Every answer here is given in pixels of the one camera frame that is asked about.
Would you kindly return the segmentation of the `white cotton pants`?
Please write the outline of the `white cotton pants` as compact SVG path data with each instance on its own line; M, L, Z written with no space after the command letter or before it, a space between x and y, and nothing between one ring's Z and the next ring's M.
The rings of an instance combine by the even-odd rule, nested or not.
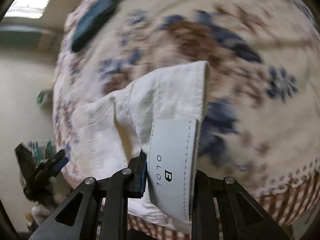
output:
M129 200L129 213L189 234L209 74L206 61L159 68L124 89L78 104L72 121L79 141L71 149L78 174L107 178L144 152L146 192Z

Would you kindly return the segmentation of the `teal curtain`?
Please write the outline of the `teal curtain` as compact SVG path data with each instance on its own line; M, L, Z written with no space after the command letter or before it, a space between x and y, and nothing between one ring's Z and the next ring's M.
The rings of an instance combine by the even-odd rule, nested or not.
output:
M1 25L1 48L36 50L58 53L62 34L40 27L26 25Z

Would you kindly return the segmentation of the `floral fleece blanket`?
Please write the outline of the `floral fleece blanket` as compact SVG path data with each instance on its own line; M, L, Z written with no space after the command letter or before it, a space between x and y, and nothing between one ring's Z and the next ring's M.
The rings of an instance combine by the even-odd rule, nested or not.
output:
M96 1L68 14L55 70L55 142L72 188L86 178L71 160L78 104L159 68L206 61L198 169L233 176L281 226L319 204L319 27L302 0L118 0L74 53L76 26Z

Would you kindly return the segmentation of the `bright window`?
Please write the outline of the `bright window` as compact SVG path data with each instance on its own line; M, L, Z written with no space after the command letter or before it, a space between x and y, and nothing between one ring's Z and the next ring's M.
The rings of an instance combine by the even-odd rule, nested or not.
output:
M50 0L14 0L4 17L39 19Z

